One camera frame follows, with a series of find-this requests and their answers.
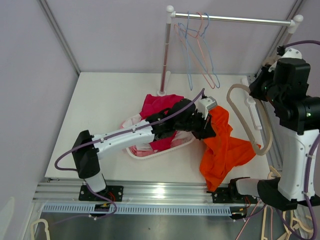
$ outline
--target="gray wall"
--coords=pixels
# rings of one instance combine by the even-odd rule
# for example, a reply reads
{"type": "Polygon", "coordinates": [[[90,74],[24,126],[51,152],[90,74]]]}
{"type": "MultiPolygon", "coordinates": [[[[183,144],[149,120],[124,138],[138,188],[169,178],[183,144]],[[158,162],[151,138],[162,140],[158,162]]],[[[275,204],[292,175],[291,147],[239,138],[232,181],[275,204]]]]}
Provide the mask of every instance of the gray wall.
{"type": "MultiPolygon", "coordinates": [[[[83,72],[160,73],[166,6],[177,12],[286,19],[295,0],[48,0],[83,72]]],[[[186,19],[173,19],[173,23],[186,19]]],[[[198,28],[200,20],[191,20],[198,28]]],[[[216,73],[255,73],[278,26],[212,21],[206,40],[216,73]]],[[[171,30],[168,69],[185,73],[180,42],[171,30]]]]}
{"type": "Polygon", "coordinates": [[[0,210],[16,240],[43,179],[77,76],[36,0],[0,4],[0,210]]]}

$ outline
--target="pink garment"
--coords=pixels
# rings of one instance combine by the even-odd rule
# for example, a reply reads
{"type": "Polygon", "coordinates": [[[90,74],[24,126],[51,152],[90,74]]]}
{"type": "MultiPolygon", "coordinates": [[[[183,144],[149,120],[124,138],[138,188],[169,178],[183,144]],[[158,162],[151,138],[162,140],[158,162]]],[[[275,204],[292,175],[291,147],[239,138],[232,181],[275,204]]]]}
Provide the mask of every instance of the pink garment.
{"type": "MultiPolygon", "coordinates": [[[[146,119],[152,114],[156,114],[167,108],[172,108],[175,103],[179,102],[183,98],[183,96],[178,96],[175,94],[166,96],[152,96],[151,94],[148,94],[145,97],[140,115],[142,119],[146,119]]],[[[175,135],[176,132],[173,134],[173,136],[150,142],[152,150],[159,152],[171,148],[171,142],[175,138],[175,135]]]]}
{"type": "MultiPolygon", "coordinates": [[[[174,148],[174,147],[177,147],[177,146],[179,146],[179,145],[181,145],[181,144],[184,144],[184,143],[185,143],[185,141],[182,140],[182,139],[173,140],[173,141],[171,142],[170,147],[171,147],[171,148],[174,148]]],[[[137,147],[136,147],[136,146],[130,146],[129,149],[130,149],[130,152],[131,152],[133,155],[135,155],[135,156],[137,156],[137,157],[140,157],[140,158],[141,158],[141,157],[146,157],[146,156],[149,156],[149,155],[152,155],[152,154],[156,154],[156,152],[153,151],[153,150],[150,150],[150,151],[139,151],[139,150],[137,150],[137,147]]]]}

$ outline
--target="floor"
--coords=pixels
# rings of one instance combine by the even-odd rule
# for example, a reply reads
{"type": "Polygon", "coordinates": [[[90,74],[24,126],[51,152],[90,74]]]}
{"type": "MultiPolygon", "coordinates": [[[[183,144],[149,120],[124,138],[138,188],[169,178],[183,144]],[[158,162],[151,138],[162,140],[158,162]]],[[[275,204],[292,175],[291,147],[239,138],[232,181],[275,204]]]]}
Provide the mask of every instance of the floor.
{"type": "MultiPolygon", "coordinates": [[[[42,213],[49,222],[51,240],[231,240],[236,239],[244,222],[229,217],[177,215],[122,215],[94,221],[87,217],[64,223],[52,223],[73,216],[68,213],[42,213]]],[[[265,236],[270,238],[270,216],[267,215],[265,236]]],[[[253,217],[239,240],[261,238],[263,214],[253,217]]],[[[277,215],[273,216],[273,239],[285,232],[277,215]]],[[[36,240],[46,239],[39,227],[36,240]]]]}

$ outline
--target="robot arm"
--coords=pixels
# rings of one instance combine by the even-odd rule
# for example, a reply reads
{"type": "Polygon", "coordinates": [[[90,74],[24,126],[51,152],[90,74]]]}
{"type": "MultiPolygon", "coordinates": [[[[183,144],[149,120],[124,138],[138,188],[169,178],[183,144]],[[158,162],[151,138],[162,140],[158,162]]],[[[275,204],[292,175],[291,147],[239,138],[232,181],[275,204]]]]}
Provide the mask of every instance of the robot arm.
{"type": "Polygon", "coordinates": [[[301,59],[301,53],[289,48],[282,55],[273,65],[263,66],[249,86],[250,95],[270,102],[279,118],[281,134],[286,140],[281,178],[233,179],[229,187],[235,195],[260,197],[264,203],[287,211],[296,209],[298,204],[306,205],[305,185],[311,204],[320,205],[313,186],[314,160],[306,173],[309,150],[320,129],[320,98],[306,95],[310,65],[301,59]],[[308,182],[305,182],[306,174],[309,174],[308,182]]]}
{"type": "Polygon", "coordinates": [[[211,122],[209,110],[217,106],[216,100],[212,97],[203,96],[199,100],[198,109],[196,109],[195,104],[192,104],[185,111],[172,118],[153,124],[152,126],[150,125],[174,115],[190,102],[189,99],[184,98],[172,108],[155,113],[134,126],[113,132],[91,135],[88,130],[82,131],[78,135],[73,147],[99,139],[101,141],[82,147],[72,153],[79,178],[84,179],[94,192],[100,192],[106,188],[106,183],[100,171],[99,160],[105,159],[114,152],[133,145],[151,143],[170,137],[175,131],[192,132],[197,139],[215,137],[215,131],[212,129],[211,124],[208,124],[211,122]],[[106,136],[111,135],[114,137],[107,140],[104,139],[106,136]]]}

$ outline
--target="white table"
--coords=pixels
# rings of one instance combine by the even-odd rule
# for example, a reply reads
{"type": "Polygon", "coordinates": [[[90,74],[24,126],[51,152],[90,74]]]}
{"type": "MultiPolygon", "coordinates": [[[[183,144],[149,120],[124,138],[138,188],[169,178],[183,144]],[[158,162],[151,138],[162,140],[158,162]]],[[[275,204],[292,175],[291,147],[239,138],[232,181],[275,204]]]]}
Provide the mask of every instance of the white table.
{"type": "MultiPolygon", "coordinates": [[[[55,169],[56,159],[68,151],[83,130],[91,134],[108,133],[119,129],[127,118],[141,111],[147,94],[156,95],[160,87],[160,74],[157,73],[102,73],[82,72],[75,87],[70,105],[65,115],[45,177],[59,179],[77,179],[73,171],[55,169]]],[[[167,84],[167,94],[177,94],[193,99],[202,88],[207,96],[214,97],[218,104],[229,111],[231,136],[248,140],[240,121],[226,101],[226,95],[232,84],[240,83],[243,76],[219,76],[221,87],[211,89],[200,74],[192,75],[193,91],[189,90],[186,74],[172,74],[167,84]]],[[[244,104],[245,95],[235,89],[232,100],[248,122],[255,139],[263,145],[260,131],[255,130],[248,108],[244,104]]],[[[164,183],[205,183],[199,171],[205,144],[199,140],[188,146],[161,154],[149,159],[138,160],[130,157],[125,150],[110,155],[100,161],[101,171],[106,180],[142,181],[164,183]]],[[[75,168],[72,155],[59,163],[60,167],[75,168]]],[[[238,177],[265,179],[269,173],[266,156],[255,156],[243,166],[234,167],[223,183],[238,177]]]]}

